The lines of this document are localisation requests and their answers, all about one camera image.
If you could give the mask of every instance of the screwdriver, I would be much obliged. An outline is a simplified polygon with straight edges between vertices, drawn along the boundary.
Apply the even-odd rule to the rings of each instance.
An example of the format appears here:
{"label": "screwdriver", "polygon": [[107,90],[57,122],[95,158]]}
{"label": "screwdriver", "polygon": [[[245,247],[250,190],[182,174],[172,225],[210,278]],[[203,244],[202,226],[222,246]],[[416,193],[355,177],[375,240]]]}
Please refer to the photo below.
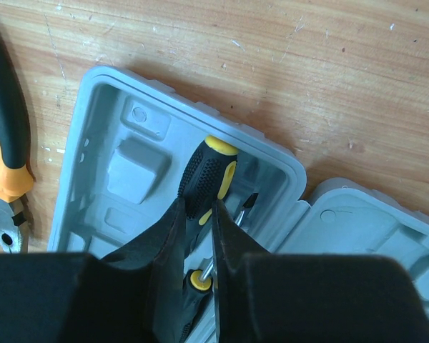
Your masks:
{"label": "screwdriver", "polygon": [[[235,218],[235,224],[240,227],[245,222],[245,219],[248,217],[248,214],[251,212],[252,207],[255,205],[258,193],[253,193],[250,197],[245,201],[238,214],[237,218]],[[212,270],[215,263],[213,262],[213,258],[209,261],[209,264],[203,269],[203,272],[199,275],[199,281],[205,282],[208,277],[212,274]]]}
{"label": "screwdriver", "polygon": [[[253,193],[245,201],[240,210],[240,213],[235,218],[235,224],[242,226],[248,214],[251,212],[257,199],[257,193]],[[191,331],[192,322],[197,315],[202,300],[211,293],[212,278],[210,277],[213,270],[213,258],[208,266],[202,271],[189,270],[184,278],[183,283],[183,310],[182,310],[182,323],[185,323],[182,330],[182,335],[179,340],[183,343],[188,338]]]}
{"label": "screwdriver", "polygon": [[183,197],[186,205],[186,257],[212,214],[213,201],[226,196],[237,166],[237,155],[236,147],[207,136],[187,163],[178,188],[178,197]]}

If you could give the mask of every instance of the screwdriver shaft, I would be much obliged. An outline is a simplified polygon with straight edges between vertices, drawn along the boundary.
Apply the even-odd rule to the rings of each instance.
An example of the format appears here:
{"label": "screwdriver shaft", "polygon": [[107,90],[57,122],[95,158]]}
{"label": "screwdriver shaft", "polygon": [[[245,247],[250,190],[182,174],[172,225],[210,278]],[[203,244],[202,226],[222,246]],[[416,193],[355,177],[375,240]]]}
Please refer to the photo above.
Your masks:
{"label": "screwdriver shaft", "polygon": [[[240,211],[240,213],[238,214],[237,218],[235,218],[235,224],[240,227],[242,226],[243,222],[246,219],[246,208],[242,208],[242,210]],[[213,267],[215,266],[215,263],[213,261],[213,257],[212,259],[209,261],[209,264],[203,269],[203,272],[200,274],[199,280],[201,282],[204,282],[205,280],[207,280],[209,278],[209,276],[211,275],[212,271],[213,271]]]}

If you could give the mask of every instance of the orange pliers handle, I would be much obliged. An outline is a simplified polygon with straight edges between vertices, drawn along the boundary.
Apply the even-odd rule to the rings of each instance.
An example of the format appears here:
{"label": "orange pliers handle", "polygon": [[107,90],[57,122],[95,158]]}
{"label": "orange pliers handle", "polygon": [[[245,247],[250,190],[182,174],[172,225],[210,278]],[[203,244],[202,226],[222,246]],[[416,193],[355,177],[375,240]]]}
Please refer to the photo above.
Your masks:
{"label": "orange pliers handle", "polygon": [[28,114],[19,83],[0,44],[0,199],[12,202],[34,179],[26,167],[30,149]]}

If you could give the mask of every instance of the wood grain surface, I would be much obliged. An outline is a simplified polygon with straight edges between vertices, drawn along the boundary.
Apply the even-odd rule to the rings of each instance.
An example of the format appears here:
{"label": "wood grain surface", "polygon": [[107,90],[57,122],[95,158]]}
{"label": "wood grain surface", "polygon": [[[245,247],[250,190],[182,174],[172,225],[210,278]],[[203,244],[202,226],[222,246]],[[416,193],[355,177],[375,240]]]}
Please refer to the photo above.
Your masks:
{"label": "wood grain surface", "polygon": [[304,164],[306,194],[347,177],[429,214],[429,0],[0,1],[0,37],[29,109],[31,251],[98,64],[263,131]]}

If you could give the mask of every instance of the pliers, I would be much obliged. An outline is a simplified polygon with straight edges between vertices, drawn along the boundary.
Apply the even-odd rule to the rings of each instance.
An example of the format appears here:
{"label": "pliers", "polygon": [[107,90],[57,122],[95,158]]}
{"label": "pliers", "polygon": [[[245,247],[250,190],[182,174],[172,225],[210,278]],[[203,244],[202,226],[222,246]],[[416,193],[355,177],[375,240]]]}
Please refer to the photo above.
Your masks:
{"label": "pliers", "polygon": [[26,252],[28,224],[20,198],[34,178],[26,167],[30,150],[28,114],[19,83],[0,44],[0,245],[5,252]]}

